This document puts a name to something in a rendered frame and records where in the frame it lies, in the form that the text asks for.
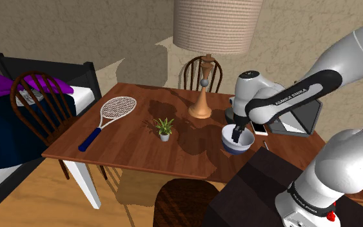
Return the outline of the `white phone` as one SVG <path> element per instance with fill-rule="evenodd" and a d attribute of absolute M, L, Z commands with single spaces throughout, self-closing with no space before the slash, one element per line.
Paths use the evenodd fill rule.
<path fill-rule="evenodd" d="M 253 128 L 253 132 L 256 135 L 264 135 L 264 136 L 268 135 L 266 128 L 263 124 L 256 124 L 251 122 L 251 127 Z"/>

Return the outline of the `wooden table lamp beige shade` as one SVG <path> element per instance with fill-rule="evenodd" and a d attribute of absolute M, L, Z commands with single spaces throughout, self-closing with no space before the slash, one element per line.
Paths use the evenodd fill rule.
<path fill-rule="evenodd" d="M 173 44 L 202 53 L 198 76 L 202 86 L 188 113 L 198 119 L 211 116 L 206 102 L 213 54 L 243 54 L 250 48 L 264 0 L 174 0 Z"/>

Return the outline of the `wooden table with white legs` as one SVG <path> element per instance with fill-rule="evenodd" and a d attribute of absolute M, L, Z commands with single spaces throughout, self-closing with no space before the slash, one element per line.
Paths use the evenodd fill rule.
<path fill-rule="evenodd" d="M 195 91 L 118 83 L 103 100 L 117 96 L 133 97 L 137 106 L 126 117 L 106 126 L 85 152 L 78 146 L 99 124 L 101 102 L 95 103 L 43 153 L 46 158 L 65 162 L 94 208 L 101 203 L 88 164 L 104 170 L 114 167 L 203 179 L 219 186 L 228 182 L 259 148 L 265 148 L 263 141 L 271 152 L 300 169 L 305 169 L 324 146 L 316 133 L 309 137 L 269 133 L 256 137 L 247 152 L 231 155 L 221 142 L 229 95 L 207 94 L 213 110 L 207 119 L 196 119 L 188 113 L 188 106 L 198 97 Z M 154 119 L 165 118 L 174 121 L 169 140 L 163 142 Z"/>

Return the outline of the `black bed with blue cover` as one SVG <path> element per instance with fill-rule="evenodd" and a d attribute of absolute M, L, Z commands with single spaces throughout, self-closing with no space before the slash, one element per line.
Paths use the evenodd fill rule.
<path fill-rule="evenodd" d="M 80 117 L 101 97 L 93 63 L 59 63 L 6 57 L 0 53 L 0 71 L 8 81 L 38 70 L 52 76 L 60 86 L 71 86 L 65 94 L 72 113 Z M 0 203 L 43 162 L 46 145 L 15 114 L 10 96 L 0 97 Z"/>

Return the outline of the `grey open laptop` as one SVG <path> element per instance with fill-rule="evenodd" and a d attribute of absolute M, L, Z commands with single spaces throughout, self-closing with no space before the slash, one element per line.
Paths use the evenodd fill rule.
<path fill-rule="evenodd" d="M 309 137 L 315 130 L 323 103 L 318 99 L 279 116 L 268 124 L 271 133 Z"/>

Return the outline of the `dark wooden spindle chair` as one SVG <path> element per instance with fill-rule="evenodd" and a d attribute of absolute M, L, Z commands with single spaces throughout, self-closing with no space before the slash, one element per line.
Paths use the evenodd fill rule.
<path fill-rule="evenodd" d="M 46 146 L 79 118 L 57 80 L 39 71 L 27 71 L 14 80 L 10 104 L 19 120 Z"/>
<path fill-rule="evenodd" d="M 218 61 L 214 60 L 212 63 L 214 66 L 211 75 L 208 77 L 210 80 L 208 91 L 218 93 L 222 83 L 223 71 Z M 185 90 L 197 91 L 199 89 L 201 76 L 203 75 L 201 64 L 202 56 L 198 56 L 191 59 L 184 67 L 183 88 Z"/>

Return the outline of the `white and blue bowl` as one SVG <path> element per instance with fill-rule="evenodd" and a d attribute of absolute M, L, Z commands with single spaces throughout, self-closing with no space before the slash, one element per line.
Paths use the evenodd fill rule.
<path fill-rule="evenodd" d="M 232 139 L 233 129 L 236 124 L 227 124 L 222 129 L 222 144 L 224 149 L 233 155 L 244 153 L 255 142 L 254 135 L 247 128 L 241 133 L 238 143 Z"/>

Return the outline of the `small potted green plant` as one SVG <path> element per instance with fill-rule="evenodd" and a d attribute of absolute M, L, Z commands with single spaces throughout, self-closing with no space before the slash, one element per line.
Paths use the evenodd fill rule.
<path fill-rule="evenodd" d="M 165 120 L 154 119 L 154 122 L 156 123 L 155 127 L 158 128 L 161 141 L 166 142 L 169 140 L 170 135 L 172 134 L 173 121 L 174 119 L 168 120 L 167 118 L 165 118 Z"/>

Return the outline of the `dark robot stand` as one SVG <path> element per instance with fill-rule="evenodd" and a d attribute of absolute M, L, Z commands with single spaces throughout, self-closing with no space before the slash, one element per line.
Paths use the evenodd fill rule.
<path fill-rule="evenodd" d="M 277 208 L 287 214 L 289 205 L 297 205 L 286 191 L 291 183 L 311 205 L 335 205 L 335 220 L 341 227 L 363 227 L 363 206 L 322 183 L 313 164 L 302 171 L 265 148 L 260 148 L 211 201 L 202 227 L 284 227 Z"/>

